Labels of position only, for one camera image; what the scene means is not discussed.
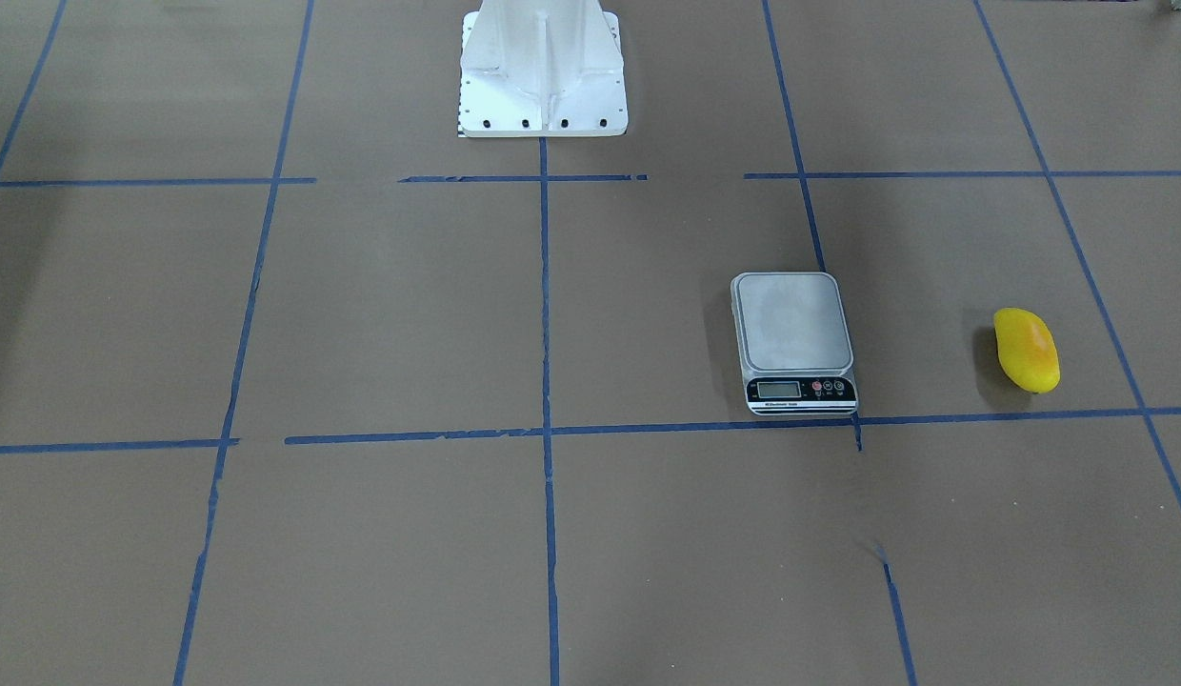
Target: scale platform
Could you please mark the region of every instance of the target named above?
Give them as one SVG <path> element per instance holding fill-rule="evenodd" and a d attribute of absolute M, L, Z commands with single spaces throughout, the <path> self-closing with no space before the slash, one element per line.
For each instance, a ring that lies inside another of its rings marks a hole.
<path fill-rule="evenodd" d="M 748 407 L 757 416 L 857 411 L 840 287 L 826 273 L 746 273 L 731 281 Z"/>

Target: blue painter's tape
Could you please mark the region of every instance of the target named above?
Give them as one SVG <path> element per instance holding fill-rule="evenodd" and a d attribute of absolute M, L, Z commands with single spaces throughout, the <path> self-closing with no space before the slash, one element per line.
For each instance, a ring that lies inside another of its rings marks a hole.
<path fill-rule="evenodd" d="M 1173 177 L 1181 170 L 1053 170 L 1052 175 L 1065 177 Z"/>
<path fill-rule="evenodd" d="M 1181 407 L 1147 407 L 1150 416 L 1181 416 Z"/>
<path fill-rule="evenodd" d="M 1056 177 L 1181 177 L 1181 170 L 1053 170 Z M 879 172 L 807 172 L 810 179 L 848 178 L 1039 178 L 1043 170 L 879 170 Z M 798 172 L 749 172 L 746 181 L 791 181 Z"/>
<path fill-rule="evenodd" d="M 1010 68 L 1005 65 L 1005 58 L 1001 55 L 1001 48 L 997 44 L 997 35 L 992 33 L 992 26 L 987 22 L 987 15 L 984 14 L 984 8 L 979 6 L 979 0 L 972 0 L 972 5 L 979 17 L 979 22 L 984 26 L 984 35 L 987 35 L 987 43 L 990 43 L 990 47 L 992 47 L 992 55 L 997 58 L 997 65 L 1000 67 L 1001 76 L 1005 78 L 1005 86 L 1010 91 L 1010 96 L 1013 97 L 1013 104 L 1018 109 L 1018 117 L 1022 119 L 1022 126 L 1026 130 L 1026 136 L 1031 139 L 1031 148 L 1035 149 L 1036 158 L 1039 161 L 1040 174 L 1048 175 L 1048 159 L 1044 157 L 1043 149 L 1039 148 L 1039 138 L 1036 136 L 1035 129 L 1031 129 L 1031 118 L 1026 116 L 1026 109 L 1022 105 L 1022 97 L 1018 96 L 1018 90 L 1013 86 L 1013 77 L 1010 76 Z"/>
<path fill-rule="evenodd" d="M 222 443 L 217 447 L 217 456 L 214 462 L 214 477 L 210 482 L 209 504 L 205 514 L 205 540 L 202 551 L 197 556 L 197 566 L 194 568 L 194 582 L 189 589 L 189 608 L 184 613 L 184 629 L 180 638 L 180 653 L 176 656 L 176 671 L 172 678 L 172 686 L 183 686 L 184 673 L 189 667 L 189 647 L 194 639 L 195 621 L 197 621 L 197 608 L 202 595 L 202 583 L 205 579 L 205 566 L 209 558 L 210 542 L 214 534 L 214 521 L 217 516 L 218 484 L 222 482 L 222 472 L 226 469 L 226 455 L 229 444 L 226 439 L 230 436 L 234 425 L 234 410 L 239 404 L 239 384 L 243 378 L 243 360 L 248 354 L 248 340 L 252 338 L 252 320 L 255 315 L 256 293 L 260 290 L 260 274 L 263 272 L 265 253 L 268 250 L 268 231 L 273 227 L 273 210 L 278 203 L 278 188 L 281 188 L 282 168 L 286 164 L 286 148 L 289 143 L 289 130 L 294 118 L 294 103 L 298 100 L 299 83 L 302 81 L 302 64 L 307 57 L 307 39 L 312 33 L 312 17 L 315 13 L 315 0 L 307 0 L 307 13 L 302 18 L 302 34 L 298 40 L 298 55 L 294 58 L 294 78 L 291 80 L 289 96 L 286 99 L 286 113 L 282 117 L 281 136 L 278 138 L 278 159 L 273 164 L 273 183 L 268 187 L 268 201 L 265 203 L 265 218 L 260 227 L 260 242 L 256 246 L 256 260 L 252 268 L 252 285 L 248 288 L 248 303 L 243 309 L 243 328 L 239 334 L 239 351 L 234 357 L 234 372 L 230 374 L 230 401 L 226 409 L 226 417 L 222 420 Z"/>
<path fill-rule="evenodd" d="M 847 417 L 804 418 L 776 422 L 689 422 L 687 424 L 613 424 L 592 426 L 556 426 L 553 436 L 587 436 L 596 433 L 678 433 L 685 431 L 739 431 L 757 429 L 813 429 L 822 426 L 852 426 Z"/>
<path fill-rule="evenodd" d="M 195 438 L 187 440 L 115 440 L 98 443 L 34 443 L 0 446 L 0 456 L 35 456 L 46 452 L 107 452 L 107 451 L 178 451 L 187 447 L 217 447 L 221 438 Z M 237 438 L 228 439 L 237 444 Z"/>
<path fill-rule="evenodd" d="M 317 183 L 313 175 L 294 175 L 276 179 L 282 185 L 305 185 Z M 90 178 L 90 179 L 47 179 L 47 181 L 0 181 L 0 188 L 145 188 L 161 185 L 268 185 L 274 183 L 273 178 Z"/>
<path fill-rule="evenodd" d="M 37 58 L 37 65 L 32 68 L 32 76 L 27 79 L 27 87 L 24 90 L 24 97 L 20 97 L 19 106 L 15 107 L 15 117 L 11 120 L 11 126 L 7 129 L 7 136 L 2 139 L 2 148 L 0 148 L 0 175 L 2 175 L 2 166 L 7 164 L 7 156 L 11 153 L 11 146 L 15 143 L 15 135 L 19 133 L 19 125 L 24 122 L 24 113 L 27 112 L 27 104 L 32 102 L 32 93 L 37 90 L 37 84 L 41 80 L 41 73 L 45 71 L 45 61 L 50 58 L 50 52 L 53 51 L 53 43 L 57 40 L 57 33 L 61 26 L 61 17 L 65 14 L 65 2 L 66 0 L 58 0 L 57 12 L 53 14 L 53 22 L 50 25 L 50 33 L 45 38 L 45 46 L 41 47 L 41 55 Z"/>
<path fill-rule="evenodd" d="M 548 551 L 548 679 L 549 686 L 561 682 L 561 642 L 556 595 L 556 503 L 553 488 L 553 404 L 552 404 L 552 357 L 549 328 L 549 253 L 548 253 L 548 139 L 539 139 L 539 259 L 541 259 L 541 325 L 543 329 L 543 377 L 541 401 L 543 412 L 543 529 Z"/>
<path fill-rule="evenodd" d="M 772 8 L 769 7 L 769 0 L 764 0 L 764 24 L 769 30 L 769 47 L 772 51 L 772 66 L 777 70 L 777 84 L 781 86 L 781 103 L 785 106 L 785 125 L 790 129 L 790 146 L 795 152 L 795 165 L 798 168 L 798 184 L 803 190 L 803 205 L 807 209 L 807 223 L 811 229 L 815 261 L 820 270 L 827 270 L 818 226 L 815 221 L 815 207 L 811 204 L 811 187 L 807 182 L 807 165 L 803 165 L 803 149 L 798 143 L 798 126 L 795 125 L 795 109 L 790 104 L 790 90 L 785 86 L 785 67 L 781 65 L 781 48 L 777 47 L 777 31 L 772 26 Z"/>
<path fill-rule="evenodd" d="M 1181 407 L 1150 407 L 1156 416 L 1181 416 Z M 817 417 L 803 420 L 772 422 L 686 422 L 686 424 L 608 424 L 587 426 L 552 426 L 552 436 L 592 436 L 613 433 L 679 433 L 697 431 L 755 431 L 765 429 L 820 429 L 831 426 L 899 426 L 913 424 L 968 424 L 970 422 L 1052 422 L 1070 418 L 1142 417 L 1137 407 L 1096 410 L 1045 410 L 1044 412 L 978 412 L 955 416 L 907 417 Z M 396 433 L 341 433 L 291 436 L 287 446 L 311 446 L 331 443 L 386 443 L 435 439 L 470 439 L 543 436 L 543 427 L 533 429 L 475 429 L 464 431 L 409 431 Z"/>
<path fill-rule="evenodd" d="M 979 412 L 960 416 L 861 417 L 861 424 L 890 426 L 905 424 L 966 424 L 966 422 L 1033 422 L 1062 418 L 1140 417 L 1136 407 L 1103 410 L 1045 410 L 1044 412 Z"/>
<path fill-rule="evenodd" d="M 861 439 L 861 416 L 853 412 L 853 439 L 857 443 L 857 451 L 864 451 L 864 443 Z"/>
<path fill-rule="evenodd" d="M 638 181 L 646 181 L 646 175 L 639 175 Z M 586 174 L 586 175 L 411 175 L 397 183 L 572 183 L 572 182 L 608 182 L 633 181 L 627 174 Z"/>
<path fill-rule="evenodd" d="M 468 431 L 402 431 L 397 433 L 342 433 L 317 436 L 289 436 L 287 446 L 321 446 L 333 443 L 400 443 L 409 440 L 441 440 L 470 438 L 518 438 L 542 436 L 542 429 L 474 429 Z"/>
<path fill-rule="evenodd" d="M 537 175 L 411 175 L 398 183 L 537 183 Z"/>
<path fill-rule="evenodd" d="M 892 566 L 887 551 L 877 545 L 879 558 L 883 563 L 883 577 L 887 579 L 887 595 L 890 596 L 892 614 L 895 616 L 895 634 L 899 635 L 899 651 L 903 655 L 903 672 L 908 677 L 908 686 L 916 686 L 916 665 L 913 664 L 913 646 L 908 642 L 908 627 L 903 622 L 903 607 L 899 602 L 899 588 L 892 575 Z"/>
<path fill-rule="evenodd" d="M 1131 365 L 1128 364 L 1128 355 L 1124 354 L 1123 344 L 1120 342 L 1120 335 L 1116 333 L 1116 327 L 1111 321 L 1111 315 L 1108 313 L 1108 305 L 1104 303 L 1103 293 L 1100 292 L 1100 286 L 1095 281 L 1095 273 L 1090 270 L 1090 261 L 1085 259 L 1085 251 L 1082 249 L 1082 242 L 1077 239 L 1077 230 L 1074 230 L 1074 220 L 1070 220 L 1069 210 L 1065 209 L 1065 201 L 1061 198 L 1061 190 L 1056 188 L 1056 179 L 1051 177 L 1051 172 L 1046 172 L 1045 164 L 1045 177 L 1048 178 L 1048 188 L 1051 190 L 1052 200 L 1056 201 L 1056 209 L 1061 213 L 1061 220 L 1065 222 L 1065 231 L 1069 231 L 1070 243 L 1074 246 L 1074 253 L 1077 255 L 1078 264 L 1081 264 L 1082 274 L 1085 277 L 1085 282 L 1090 286 L 1090 295 L 1095 299 L 1095 305 L 1100 308 L 1100 315 L 1103 316 L 1103 325 L 1108 329 L 1108 338 L 1111 338 L 1111 344 L 1116 348 L 1116 357 L 1120 359 L 1120 366 L 1123 368 L 1124 377 L 1128 379 L 1128 387 L 1131 387 L 1131 394 L 1136 400 L 1136 407 L 1144 410 L 1144 397 L 1140 393 L 1140 385 L 1136 383 L 1136 378 L 1131 373 Z"/>
<path fill-rule="evenodd" d="M 1154 426 L 1154 420 L 1149 417 L 1148 412 L 1144 413 L 1144 429 L 1149 430 L 1149 437 L 1154 443 L 1154 451 L 1157 452 L 1157 462 L 1162 464 L 1162 471 L 1166 472 L 1166 482 L 1170 484 L 1170 491 L 1174 492 L 1174 502 L 1179 503 L 1179 512 L 1181 512 L 1181 486 L 1179 485 L 1179 478 L 1174 475 L 1174 466 L 1170 466 L 1169 457 L 1166 457 L 1166 447 L 1162 446 L 1157 427 Z"/>

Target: floor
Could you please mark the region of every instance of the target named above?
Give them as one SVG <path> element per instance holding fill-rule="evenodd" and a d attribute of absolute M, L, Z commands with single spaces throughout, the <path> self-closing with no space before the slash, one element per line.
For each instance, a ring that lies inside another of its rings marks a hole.
<path fill-rule="evenodd" d="M 1166 5 L 613 0 L 543 142 L 475 0 L 0 2 L 0 686 L 1181 685 Z M 857 422 L 744 407 L 766 269 Z"/>

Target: mango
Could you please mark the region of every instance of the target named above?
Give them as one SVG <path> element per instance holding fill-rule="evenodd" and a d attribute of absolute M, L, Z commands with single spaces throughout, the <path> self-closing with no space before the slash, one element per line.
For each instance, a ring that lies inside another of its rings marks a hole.
<path fill-rule="evenodd" d="M 992 328 L 1010 381 L 1031 393 L 1046 393 L 1061 383 L 1061 358 L 1044 320 L 1026 309 L 1000 308 L 992 315 Z"/>

